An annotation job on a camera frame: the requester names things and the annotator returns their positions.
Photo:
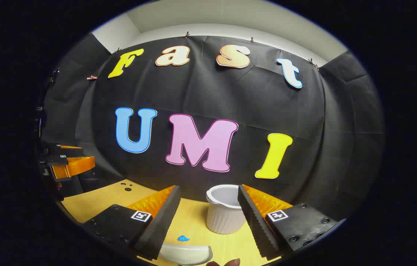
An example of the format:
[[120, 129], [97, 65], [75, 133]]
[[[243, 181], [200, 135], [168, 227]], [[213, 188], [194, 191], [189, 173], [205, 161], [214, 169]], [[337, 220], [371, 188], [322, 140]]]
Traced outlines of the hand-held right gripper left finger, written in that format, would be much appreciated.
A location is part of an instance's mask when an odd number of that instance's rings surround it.
[[124, 207], [110, 207], [83, 223], [86, 232], [117, 252], [157, 259], [180, 204], [180, 187], [173, 185]]

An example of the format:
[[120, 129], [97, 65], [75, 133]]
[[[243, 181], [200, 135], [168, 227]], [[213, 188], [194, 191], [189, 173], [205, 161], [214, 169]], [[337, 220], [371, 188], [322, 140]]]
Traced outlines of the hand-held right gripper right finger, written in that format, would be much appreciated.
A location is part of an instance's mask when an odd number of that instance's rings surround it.
[[310, 204], [291, 205], [244, 184], [238, 187], [238, 202], [260, 255], [268, 260], [304, 253], [345, 222]]

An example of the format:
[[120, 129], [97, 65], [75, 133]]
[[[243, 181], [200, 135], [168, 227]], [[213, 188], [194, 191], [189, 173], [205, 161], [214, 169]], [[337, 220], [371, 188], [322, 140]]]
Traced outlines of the white ribbed garbage bin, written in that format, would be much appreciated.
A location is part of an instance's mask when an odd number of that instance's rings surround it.
[[206, 226], [218, 234], [232, 234], [246, 223], [242, 207], [238, 202], [238, 185], [216, 185], [206, 192], [209, 203]]

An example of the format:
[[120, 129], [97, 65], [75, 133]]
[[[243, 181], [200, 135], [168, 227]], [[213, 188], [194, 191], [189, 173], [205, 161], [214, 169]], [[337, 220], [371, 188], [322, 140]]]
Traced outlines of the grey plastic dustpan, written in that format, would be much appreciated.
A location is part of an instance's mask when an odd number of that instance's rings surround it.
[[187, 246], [165, 243], [160, 249], [159, 256], [179, 266], [198, 266], [212, 261], [214, 254], [210, 246]]

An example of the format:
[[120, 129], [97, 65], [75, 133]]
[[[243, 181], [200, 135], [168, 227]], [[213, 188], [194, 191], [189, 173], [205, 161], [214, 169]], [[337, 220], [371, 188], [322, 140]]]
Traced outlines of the black backdrop cloth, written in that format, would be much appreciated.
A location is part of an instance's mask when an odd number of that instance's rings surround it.
[[[109, 54], [93, 36], [58, 64], [45, 97], [43, 140], [95, 156], [90, 191], [120, 180], [203, 201], [207, 189], [246, 184], [332, 217], [351, 216], [377, 176], [384, 117], [367, 71], [347, 51], [317, 70], [287, 51], [246, 40], [195, 36]], [[210, 150], [166, 161], [176, 113], [201, 137], [216, 120], [238, 124], [225, 173], [203, 167]]]

